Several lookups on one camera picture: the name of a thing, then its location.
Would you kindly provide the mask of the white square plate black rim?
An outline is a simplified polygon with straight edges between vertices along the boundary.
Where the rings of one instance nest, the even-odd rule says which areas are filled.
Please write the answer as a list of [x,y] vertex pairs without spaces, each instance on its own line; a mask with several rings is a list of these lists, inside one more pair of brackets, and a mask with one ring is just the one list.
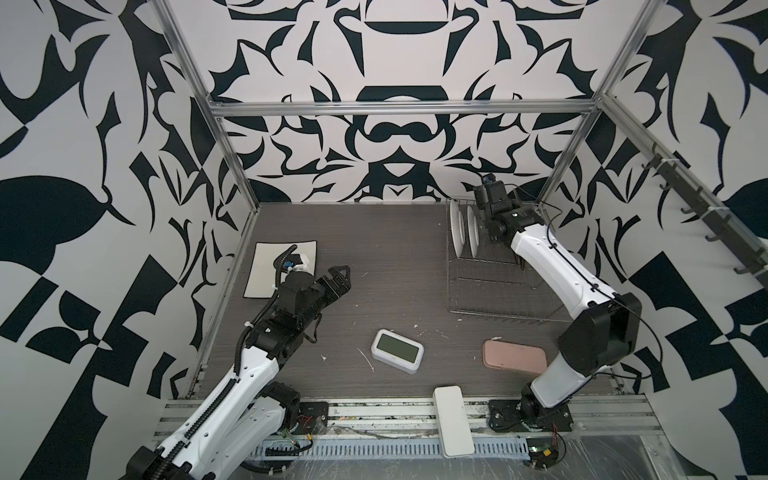
[[[291,243],[257,243],[251,268],[247,276],[244,297],[249,299],[267,299],[275,290],[275,261],[291,246]],[[306,254],[315,273],[317,242],[298,242],[292,253]]]

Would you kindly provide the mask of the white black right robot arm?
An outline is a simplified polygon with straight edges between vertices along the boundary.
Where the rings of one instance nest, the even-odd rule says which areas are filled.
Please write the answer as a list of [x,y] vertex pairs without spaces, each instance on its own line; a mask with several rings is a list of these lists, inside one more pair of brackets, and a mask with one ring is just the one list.
[[509,194],[493,174],[483,176],[473,193],[489,240],[532,267],[572,319],[558,338],[555,359],[523,388],[511,424],[545,429],[574,394],[635,351],[642,304],[593,275],[556,239],[537,209]]

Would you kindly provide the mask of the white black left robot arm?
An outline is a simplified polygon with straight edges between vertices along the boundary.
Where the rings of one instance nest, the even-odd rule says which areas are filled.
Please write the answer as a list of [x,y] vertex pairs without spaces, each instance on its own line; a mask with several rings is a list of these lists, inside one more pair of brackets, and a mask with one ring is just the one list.
[[276,377],[318,326],[322,311],[352,287],[351,269],[317,277],[289,246],[273,262],[273,294],[247,322],[232,368],[202,404],[159,446],[141,447],[128,479],[227,479],[265,439],[296,427],[300,395]]

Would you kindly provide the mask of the small white round plate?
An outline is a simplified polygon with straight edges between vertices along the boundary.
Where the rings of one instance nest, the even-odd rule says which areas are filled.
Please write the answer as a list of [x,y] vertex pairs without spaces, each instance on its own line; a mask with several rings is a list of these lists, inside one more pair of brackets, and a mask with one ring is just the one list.
[[457,258],[461,258],[466,246],[466,227],[461,205],[457,200],[449,201],[449,220],[452,244]]

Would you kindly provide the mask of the white digital clock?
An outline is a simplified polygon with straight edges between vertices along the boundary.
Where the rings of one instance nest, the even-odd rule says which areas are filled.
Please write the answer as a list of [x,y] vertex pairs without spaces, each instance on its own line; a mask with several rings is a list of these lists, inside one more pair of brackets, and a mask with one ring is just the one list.
[[371,345],[372,357],[408,374],[416,374],[424,357],[424,346],[386,329],[380,329]]

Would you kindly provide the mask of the pink flat case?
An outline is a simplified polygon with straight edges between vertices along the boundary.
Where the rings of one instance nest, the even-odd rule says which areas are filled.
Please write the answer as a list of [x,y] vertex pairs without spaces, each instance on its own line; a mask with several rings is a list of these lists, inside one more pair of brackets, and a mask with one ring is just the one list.
[[529,375],[540,375],[548,367],[543,349],[499,340],[483,343],[482,359],[488,368]]

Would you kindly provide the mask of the white rectangular box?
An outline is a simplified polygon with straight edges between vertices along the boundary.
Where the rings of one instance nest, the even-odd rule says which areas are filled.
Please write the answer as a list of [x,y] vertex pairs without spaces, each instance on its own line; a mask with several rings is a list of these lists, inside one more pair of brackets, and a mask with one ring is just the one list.
[[433,391],[435,419],[442,454],[446,458],[473,455],[475,445],[459,386],[443,386]]

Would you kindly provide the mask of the small circuit board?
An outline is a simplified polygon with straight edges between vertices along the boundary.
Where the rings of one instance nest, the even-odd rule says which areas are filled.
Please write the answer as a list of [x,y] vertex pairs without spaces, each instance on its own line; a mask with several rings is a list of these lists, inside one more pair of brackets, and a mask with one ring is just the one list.
[[557,432],[547,439],[532,438],[528,441],[528,459],[523,464],[533,470],[549,471],[565,459],[567,452],[567,442]]

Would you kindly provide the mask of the aluminium cage frame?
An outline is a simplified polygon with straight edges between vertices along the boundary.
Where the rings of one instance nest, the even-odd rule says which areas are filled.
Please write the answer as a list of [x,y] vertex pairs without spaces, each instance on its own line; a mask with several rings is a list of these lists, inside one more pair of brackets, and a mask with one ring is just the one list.
[[[570,325],[447,308],[446,207],[493,173],[585,268],[642,304],[617,377],[661,413],[767,405],[767,291],[643,166],[657,143],[767,238],[763,1],[161,1],[213,137],[258,209],[236,248],[202,390],[232,368],[261,302],[257,242],[317,242],[351,268],[319,339],[279,373],[303,397],[516,397],[496,339],[558,354]],[[375,360],[380,329],[421,343],[416,374]]]

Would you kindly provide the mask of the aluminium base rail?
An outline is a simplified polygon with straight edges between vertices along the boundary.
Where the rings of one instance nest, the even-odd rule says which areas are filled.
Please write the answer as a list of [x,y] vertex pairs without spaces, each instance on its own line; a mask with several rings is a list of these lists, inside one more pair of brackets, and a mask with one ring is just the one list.
[[[550,430],[566,436],[662,436],[662,427],[650,404],[642,395],[577,395],[566,405],[547,414],[540,424],[529,425],[517,417],[515,399],[466,397],[464,413],[480,455],[511,455],[511,441],[491,445],[499,433],[511,438],[546,437]],[[337,457],[344,440],[392,443],[399,439],[410,447],[388,445],[375,451],[362,447],[354,455],[383,457],[385,454],[412,452],[438,454],[437,410],[431,398],[355,398],[310,399],[300,404],[297,424],[288,436],[277,432],[264,441],[266,448],[290,448],[295,441],[313,438],[314,446],[305,455],[318,458],[323,449]],[[418,442],[431,446],[418,447]]]

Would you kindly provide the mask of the black wall hook rail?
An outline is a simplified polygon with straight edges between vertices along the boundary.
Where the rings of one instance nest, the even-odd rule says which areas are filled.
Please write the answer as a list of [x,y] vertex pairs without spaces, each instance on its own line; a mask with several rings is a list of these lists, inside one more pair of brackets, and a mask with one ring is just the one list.
[[663,152],[657,143],[651,146],[651,157],[644,171],[657,174],[666,195],[674,192],[683,202],[683,215],[703,222],[710,233],[705,239],[722,243],[740,262],[737,275],[749,274],[767,290],[767,246],[722,200],[699,180],[682,160]]

